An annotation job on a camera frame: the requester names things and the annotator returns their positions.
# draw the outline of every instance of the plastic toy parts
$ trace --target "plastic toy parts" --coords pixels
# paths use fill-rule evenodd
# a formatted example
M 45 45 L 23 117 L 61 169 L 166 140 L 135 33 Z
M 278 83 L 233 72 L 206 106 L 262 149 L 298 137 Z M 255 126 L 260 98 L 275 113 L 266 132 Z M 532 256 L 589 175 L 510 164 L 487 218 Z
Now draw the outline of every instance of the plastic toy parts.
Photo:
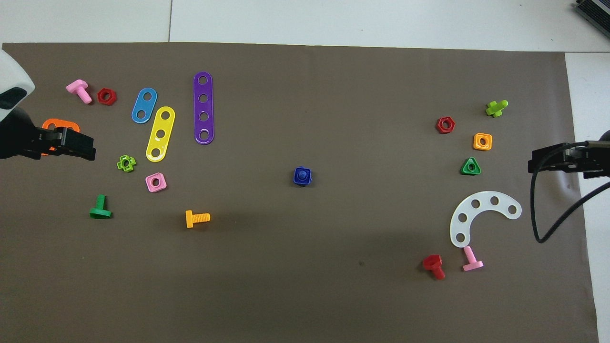
M 423 260 L 424 269 L 432 271 L 437 280 L 445 278 L 445 272 L 440 268 L 442 265 L 443 261 L 440 259 L 440 255 L 430 255 Z
M 472 143 L 472 147 L 477 150 L 491 150 L 493 137 L 490 134 L 477 133 Z
M 148 139 L 148 147 L 146 148 L 146 158 L 149 161 L 160 162 L 165 158 L 175 118 L 176 113 L 169 106 L 163 106 L 157 110 L 152 124 L 151 136 Z
M 464 268 L 465 272 L 481 268 L 483 266 L 483 262 L 476 260 L 475 254 L 472 252 L 472 249 L 470 247 L 464 247 L 464 253 L 466 254 L 466 258 L 468 259 L 468 264 L 462 267 Z
M 521 205 L 508 195 L 493 190 L 470 195 L 459 203 L 451 216 L 449 235 L 453 245 L 464 248 L 470 243 L 470 224 L 484 211 L 496 211 L 508 219 L 517 219 L 521 216 Z M 463 235 L 464 240 L 458 240 L 458 235 Z
M 87 87 L 89 87 L 89 85 L 85 81 L 78 79 L 67 85 L 66 90 L 72 94 L 77 94 L 83 103 L 90 104 L 93 100 L 85 90 Z
M 131 110 L 131 119 L 137 124 L 148 122 L 153 115 L 154 105 L 156 103 L 157 92 L 152 88 L 142 89 L 135 99 L 134 109 Z
M 117 100 L 117 93 L 110 88 L 102 88 L 98 92 L 98 102 L 104 105 L 112 105 Z
M 471 157 L 464 162 L 460 173 L 463 175 L 479 175 L 481 173 L 481 167 L 479 167 L 479 163 L 477 163 L 476 159 Z
M 95 208 L 89 210 L 89 217 L 94 219 L 110 218 L 112 212 L 104 209 L 104 202 L 106 202 L 106 196 L 103 194 L 98 195 L 98 199 L 95 201 Z
M 492 101 L 491 103 L 487 104 L 487 109 L 485 112 L 487 115 L 492 115 L 494 118 L 498 118 L 502 115 L 502 110 L 505 109 L 506 106 L 508 106 L 508 101 L 506 100 L 502 100 L 500 103 Z
M 195 114 L 195 141 L 210 144 L 214 139 L 214 92 L 212 75 L 205 71 L 193 78 L 193 111 Z
M 306 186 L 311 183 L 311 169 L 305 168 L 303 166 L 295 169 L 295 177 L 293 179 L 294 183 L 299 186 Z
M 436 122 L 436 129 L 442 134 L 448 134 L 456 127 L 456 122 L 451 117 L 441 117 Z
M 42 124 L 42 128 L 43 129 L 48 129 L 51 125 L 55 125 L 56 128 L 68 128 L 68 129 L 72 129 L 76 132 L 80 132 L 81 131 L 81 127 L 78 126 L 77 123 L 74 123 L 72 121 L 67 121 L 67 120 L 61 120 L 61 119 L 56 119 L 56 118 L 50 118 L 45 120 L 45 122 Z M 54 146 L 50 147 L 49 150 L 51 151 L 55 151 L 57 149 L 55 149 Z
M 193 228 L 193 223 L 205 223 L 212 219 L 209 213 L 193 214 L 193 211 L 191 210 L 186 210 L 185 215 L 187 218 L 188 229 Z
M 129 157 L 129 155 L 123 155 L 119 157 L 117 162 L 117 167 L 119 170 L 122 170 L 126 173 L 130 173 L 134 171 L 134 166 L 136 165 L 135 159 L 133 157 Z
M 156 193 L 162 189 L 167 187 L 165 183 L 165 176 L 161 173 L 155 173 L 146 177 L 146 186 L 148 187 L 148 191 L 151 193 Z

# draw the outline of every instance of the purple plastic strip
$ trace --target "purple plastic strip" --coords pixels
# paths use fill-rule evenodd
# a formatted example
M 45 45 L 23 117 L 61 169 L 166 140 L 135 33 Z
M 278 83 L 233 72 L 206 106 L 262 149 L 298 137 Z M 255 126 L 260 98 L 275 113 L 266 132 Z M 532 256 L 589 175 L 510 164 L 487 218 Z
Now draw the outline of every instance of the purple plastic strip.
M 195 74 L 193 78 L 195 140 L 203 145 L 212 143 L 214 139 L 214 94 L 212 88 L 212 75 L 205 71 Z

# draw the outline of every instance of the yellow bolt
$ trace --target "yellow bolt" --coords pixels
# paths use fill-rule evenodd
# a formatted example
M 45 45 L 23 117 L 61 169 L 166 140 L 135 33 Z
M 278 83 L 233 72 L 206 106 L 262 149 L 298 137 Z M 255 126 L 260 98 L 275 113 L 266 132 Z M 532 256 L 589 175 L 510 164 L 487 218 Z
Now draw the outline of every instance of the yellow bolt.
M 185 214 L 187 216 L 187 228 L 189 229 L 193 228 L 193 223 L 205 223 L 212 219 L 209 213 L 193 214 L 193 211 L 186 210 Z

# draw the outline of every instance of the blue nut and bolt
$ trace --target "blue nut and bolt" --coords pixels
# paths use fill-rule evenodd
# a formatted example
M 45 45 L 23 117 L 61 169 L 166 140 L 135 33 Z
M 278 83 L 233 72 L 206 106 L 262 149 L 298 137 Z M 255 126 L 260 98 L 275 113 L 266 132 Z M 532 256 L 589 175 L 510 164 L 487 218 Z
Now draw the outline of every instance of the blue nut and bolt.
M 306 186 L 311 183 L 311 169 L 305 168 L 303 166 L 295 169 L 295 177 L 293 179 L 294 183 L 299 186 Z

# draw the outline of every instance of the white table surface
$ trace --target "white table surface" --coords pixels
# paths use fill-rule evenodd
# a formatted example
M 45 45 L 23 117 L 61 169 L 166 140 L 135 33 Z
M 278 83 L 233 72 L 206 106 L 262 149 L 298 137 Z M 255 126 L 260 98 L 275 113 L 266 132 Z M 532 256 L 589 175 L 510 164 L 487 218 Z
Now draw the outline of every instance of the white table surface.
M 610 38 L 577 15 L 574 3 L 0 0 L 0 43 L 170 41 L 563 51 L 568 52 L 576 140 L 597 140 L 610 129 Z M 581 177 L 581 193 L 607 181 Z M 606 192 L 584 207 L 598 332 L 605 343 L 610 343 L 608 204 Z

